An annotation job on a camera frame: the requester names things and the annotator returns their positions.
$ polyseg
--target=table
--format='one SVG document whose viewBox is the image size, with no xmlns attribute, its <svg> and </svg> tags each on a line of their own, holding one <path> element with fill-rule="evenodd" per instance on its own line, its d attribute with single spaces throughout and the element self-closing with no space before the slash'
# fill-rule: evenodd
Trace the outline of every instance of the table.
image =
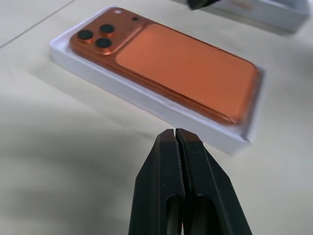
<svg viewBox="0 0 313 235">
<path fill-rule="evenodd" d="M 0 234 L 127 234 L 134 180 L 171 126 L 51 61 L 48 43 L 111 5 L 265 68 L 255 143 L 229 175 L 254 235 L 313 231 L 313 21 L 294 36 L 170 0 L 0 2 Z"/>
</svg>

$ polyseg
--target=white tray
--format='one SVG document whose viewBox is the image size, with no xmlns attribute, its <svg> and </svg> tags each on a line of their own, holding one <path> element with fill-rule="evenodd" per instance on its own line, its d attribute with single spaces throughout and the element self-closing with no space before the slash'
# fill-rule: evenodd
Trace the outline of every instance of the white tray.
<svg viewBox="0 0 313 235">
<path fill-rule="evenodd" d="M 230 155 L 252 143 L 264 96 L 264 76 L 260 78 L 259 92 L 247 121 L 237 126 L 225 126 L 74 54 L 69 47 L 71 36 L 111 7 L 97 12 L 52 40 L 50 50 L 53 60 L 81 78 L 163 119 L 175 128 L 184 128 L 196 133 L 204 142 Z"/>
</svg>

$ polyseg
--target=camera lens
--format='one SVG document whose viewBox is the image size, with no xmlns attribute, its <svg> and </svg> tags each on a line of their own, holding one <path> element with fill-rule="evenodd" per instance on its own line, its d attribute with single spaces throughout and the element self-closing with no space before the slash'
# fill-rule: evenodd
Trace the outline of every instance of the camera lens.
<svg viewBox="0 0 313 235">
<path fill-rule="evenodd" d="M 114 33 L 114 26 L 111 24 L 104 24 L 100 26 L 100 31 L 103 33 Z"/>
<path fill-rule="evenodd" d="M 93 38 L 93 32 L 90 30 L 81 30 L 77 33 L 77 36 L 81 40 L 90 40 Z"/>
<path fill-rule="evenodd" d="M 108 38 L 99 38 L 95 42 L 96 46 L 102 49 L 109 48 L 112 45 L 112 42 Z"/>
</svg>

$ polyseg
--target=smartphone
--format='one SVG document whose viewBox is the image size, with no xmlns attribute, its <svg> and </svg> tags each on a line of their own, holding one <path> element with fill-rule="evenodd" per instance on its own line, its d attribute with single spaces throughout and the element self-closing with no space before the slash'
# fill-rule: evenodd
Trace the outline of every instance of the smartphone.
<svg viewBox="0 0 313 235">
<path fill-rule="evenodd" d="M 128 10 L 108 9 L 70 39 L 74 53 L 225 125 L 248 114 L 255 65 Z"/>
</svg>

